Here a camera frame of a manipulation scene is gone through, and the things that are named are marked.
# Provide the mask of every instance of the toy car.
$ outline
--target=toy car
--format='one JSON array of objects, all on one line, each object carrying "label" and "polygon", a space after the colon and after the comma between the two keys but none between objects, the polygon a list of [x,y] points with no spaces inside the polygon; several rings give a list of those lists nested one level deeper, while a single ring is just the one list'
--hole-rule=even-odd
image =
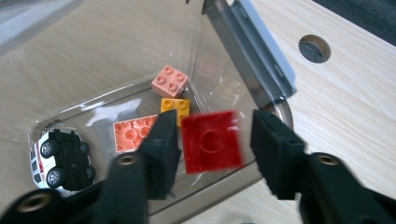
[{"label": "toy car", "polygon": [[96,175],[90,146],[74,132],[44,133],[31,151],[32,177],[41,189],[57,189],[64,197],[93,185]]}]

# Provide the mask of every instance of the table surface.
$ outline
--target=table surface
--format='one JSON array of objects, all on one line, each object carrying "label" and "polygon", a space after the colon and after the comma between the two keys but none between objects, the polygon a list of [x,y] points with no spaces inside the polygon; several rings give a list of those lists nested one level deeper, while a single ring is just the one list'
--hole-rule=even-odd
[{"label": "table surface", "polygon": [[[251,2],[296,74],[298,92],[288,101],[294,130],[308,143],[308,152],[342,158],[365,187],[396,198],[396,48],[312,1]],[[122,7],[127,8],[127,1],[119,4],[86,0],[0,57],[1,211],[35,188],[27,156],[21,153],[26,131],[43,116],[73,106],[76,99],[84,102],[97,90],[111,91],[109,86],[120,87],[130,78],[135,64],[125,55],[132,49],[125,48],[133,31],[124,29],[122,38],[111,34],[120,27],[104,29],[111,22],[125,25],[114,15],[128,15]],[[101,17],[92,20],[91,14]],[[77,32],[84,27],[90,29]],[[327,41],[329,61],[311,63],[302,56],[298,43],[305,35]],[[297,202],[277,201],[260,181],[186,221],[244,222],[299,223]]]}]

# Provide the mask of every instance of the red lego brick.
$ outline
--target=red lego brick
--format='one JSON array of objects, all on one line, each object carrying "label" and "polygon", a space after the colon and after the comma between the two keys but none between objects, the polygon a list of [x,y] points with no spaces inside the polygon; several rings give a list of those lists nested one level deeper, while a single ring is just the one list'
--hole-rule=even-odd
[{"label": "red lego brick", "polygon": [[187,174],[243,165],[237,122],[234,111],[190,115],[181,121]]},{"label": "red lego brick", "polygon": [[154,92],[164,98],[177,98],[187,87],[188,77],[173,67],[166,65],[151,82]]},{"label": "red lego brick", "polygon": [[130,119],[113,123],[116,152],[122,153],[139,148],[143,139],[149,135],[158,115]]}]

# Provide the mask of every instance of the yellow lego brick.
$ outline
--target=yellow lego brick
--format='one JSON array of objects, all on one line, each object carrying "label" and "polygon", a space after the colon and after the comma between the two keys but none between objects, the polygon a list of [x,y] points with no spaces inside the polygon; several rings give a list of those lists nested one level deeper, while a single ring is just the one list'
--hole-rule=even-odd
[{"label": "yellow lego brick", "polygon": [[161,113],[171,109],[177,110],[177,127],[180,127],[180,121],[190,114],[190,100],[162,98]]}]

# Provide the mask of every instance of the toy car wheel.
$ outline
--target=toy car wheel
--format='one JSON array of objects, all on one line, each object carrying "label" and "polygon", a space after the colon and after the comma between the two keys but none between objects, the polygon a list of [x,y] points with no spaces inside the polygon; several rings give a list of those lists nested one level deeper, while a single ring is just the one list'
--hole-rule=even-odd
[{"label": "toy car wheel", "polygon": [[96,176],[96,170],[93,168],[93,166],[88,165],[87,166],[87,177],[89,180],[94,180]]},{"label": "toy car wheel", "polygon": [[47,173],[47,184],[50,188],[56,189],[65,181],[64,169],[61,167],[53,167]]},{"label": "toy car wheel", "polygon": [[79,143],[79,149],[81,150],[81,154],[86,156],[88,153],[90,153],[90,145],[86,142],[80,142]]},{"label": "toy car wheel", "polygon": [[45,159],[48,159],[49,157],[56,155],[58,151],[59,151],[59,144],[54,140],[47,140],[40,147],[41,156]]}]

